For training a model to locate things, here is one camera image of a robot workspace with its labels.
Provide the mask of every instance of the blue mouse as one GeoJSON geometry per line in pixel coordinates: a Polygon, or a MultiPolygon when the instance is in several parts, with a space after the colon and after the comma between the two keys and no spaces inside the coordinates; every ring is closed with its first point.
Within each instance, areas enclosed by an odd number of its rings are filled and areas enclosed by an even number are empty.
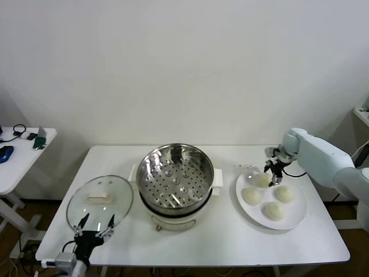
{"type": "Polygon", "coordinates": [[[13,146],[4,146],[0,148],[0,163],[5,163],[7,160],[9,160],[9,157],[14,151],[13,146]]]}

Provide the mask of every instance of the glass lid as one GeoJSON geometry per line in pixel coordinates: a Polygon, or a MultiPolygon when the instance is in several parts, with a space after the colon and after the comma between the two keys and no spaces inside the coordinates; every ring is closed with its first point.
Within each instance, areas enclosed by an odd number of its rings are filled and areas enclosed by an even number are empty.
{"type": "Polygon", "coordinates": [[[113,175],[97,177],[80,187],[70,199],[67,221],[73,228],[89,214],[83,230],[103,231],[113,215],[117,226],[128,214],[132,202],[133,190],[127,180],[113,175]]]}

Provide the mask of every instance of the table leg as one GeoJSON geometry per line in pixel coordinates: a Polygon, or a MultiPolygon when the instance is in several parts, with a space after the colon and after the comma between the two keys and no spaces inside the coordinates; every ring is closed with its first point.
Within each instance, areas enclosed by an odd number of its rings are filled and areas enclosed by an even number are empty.
{"type": "Polygon", "coordinates": [[[18,205],[19,209],[24,209],[25,204],[13,193],[10,192],[5,196],[13,205],[18,205]]]}
{"type": "Polygon", "coordinates": [[[10,253],[9,257],[11,259],[17,259],[19,257],[20,244],[21,249],[23,249],[28,241],[41,241],[46,233],[45,231],[39,231],[36,229],[37,224],[40,222],[41,215],[34,215],[32,219],[27,222],[24,218],[17,214],[17,212],[13,208],[10,208],[1,199],[0,216],[22,232],[21,241],[17,242],[12,252],[10,253]]]}
{"type": "MultiPolygon", "coordinates": [[[[5,198],[7,198],[11,203],[13,203],[12,210],[14,211],[16,211],[17,208],[23,209],[25,206],[25,204],[14,193],[9,193],[5,195],[5,198]]],[[[7,220],[4,219],[0,224],[0,233],[4,230],[6,225],[7,220]]]]}
{"type": "Polygon", "coordinates": [[[279,267],[273,267],[273,272],[275,277],[281,277],[281,273],[279,272],[279,267]]]}
{"type": "Polygon", "coordinates": [[[108,267],[103,266],[101,269],[100,277],[105,277],[107,270],[108,270],[108,267]]]}

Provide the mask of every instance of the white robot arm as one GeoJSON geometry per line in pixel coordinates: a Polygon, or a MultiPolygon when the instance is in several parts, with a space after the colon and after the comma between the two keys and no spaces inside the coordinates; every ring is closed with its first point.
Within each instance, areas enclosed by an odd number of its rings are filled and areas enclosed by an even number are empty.
{"type": "Polygon", "coordinates": [[[270,160],[265,171],[272,170],[273,184],[279,184],[283,168],[297,160],[320,185],[335,188],[347,198],[358,200],[357,219],[369,230],[369,168],[356,169],[347,153],[299,128],[288,131],[277,148],[267,148],[266,155],[270,160]]]}

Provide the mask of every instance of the wires on floor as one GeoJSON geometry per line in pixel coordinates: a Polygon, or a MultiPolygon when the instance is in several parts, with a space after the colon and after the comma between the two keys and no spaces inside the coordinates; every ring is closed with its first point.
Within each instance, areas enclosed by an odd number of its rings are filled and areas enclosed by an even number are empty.
{"type": "Polygon", "coordinates": [[[302,177],[302,176],[304,176],[304,175],[307,174],[307,172],[305,172],[305,173],[303,173],[301,175],[291,175],[291,174],[288,174],[284,169],[282,169],[282,171],[283,171],[284,174],[286,174],[287,176],[290,176],[292,178],[300,178],[300,177],[302,177]]]}
{"type": "Polygon", "coordinates": [[[248,272],[242,274],[241,277],[246,277],[246,276],[249,276],[250,274],[258,274],[259,276],[268,277],[267,274],[265,274],[264,272],[262,272],[260,270],[251,270],[251,271],[248,271],[248,272]]]}
{"type": "Polygon", "coordinates": [[[121,271],[119,271],[119,272],[117,272],[116,274],[115,274],[115,277],[124,277],[124,275],[123,275],[123,267],[121,267],[121,271]]]}
{"type": "Polygon", "coordinates": [[[227,276],[229,274],[231,274],[231,272],[233,271],[234,268],[230,268],[226,273],[222,274],[217,272],[214,268],[211,268],[211,270],[218,276],[227,276]]]}
{"type": "Polygon", "coordinates": [[[180,277],[180,276],[183,276],[185,273],[187,273],[187,271],[189,270],[190,268],[189,267],[187,267],[184,271],[182,271],[180,274],[175,274],[175,272],[174,272],[174,270],[175,270],[175,268],[174,267],[172,267],[172,276],[173,277],[180,277]]]}
{"type": "Polygon", "coordinates": [[[17,267],[17,265],[13,262],[13,260],[12,260],[12,259],[8,258],[8,259],[6,259],[6,260],[2,261],[2,262],[0,263],[0,266],[2,266],[3,264],[5,264],[7,261],[9,261],[9,262],[12,264],[12,267],[11,267],[11,269],[10,269],[10,271],[9,271],[8,277],[18,277],[18,267],[17,267]],[[15,276],[12,276],[12,273],[13,273],[13,270],[14,270],[14,269],[16,270],[16,275],[15,275],[15,276]]]}
{"type": "Polygon", "coordinates": [[[368,143],[369,143],[369,140],[368,140],[366,143],[364,143],[362,146],[360,146],[360,147],[355,151],[355,153],[354,153],[354,154],[352,154],[351,159],[353,159],[353,158],[356,156],[356,154],[357,154],[357,153],[359,153],[359,151],[360,151],[361,149],[363,149],[363,148],[365,147],[365,145],[367,145],[368,143]]]}
{"type": "MultiPolygon", "coordinates": [[[[35,267],[40,267],[40,262],[36,260],[36,252],[39,244],[26,245],[26,247],[24,247],[24,249],[22,250],[20,231],[18,232],[18,239],[20,253],[23,253],[23,257],[19,259],[19,263],[21,264],[24,273],[33,277],[36,271],[38,271],[35,267]]],[[[46,270],[48,270],[48,268],[39,271],[39,274],[43,273],[46,270]]]]}

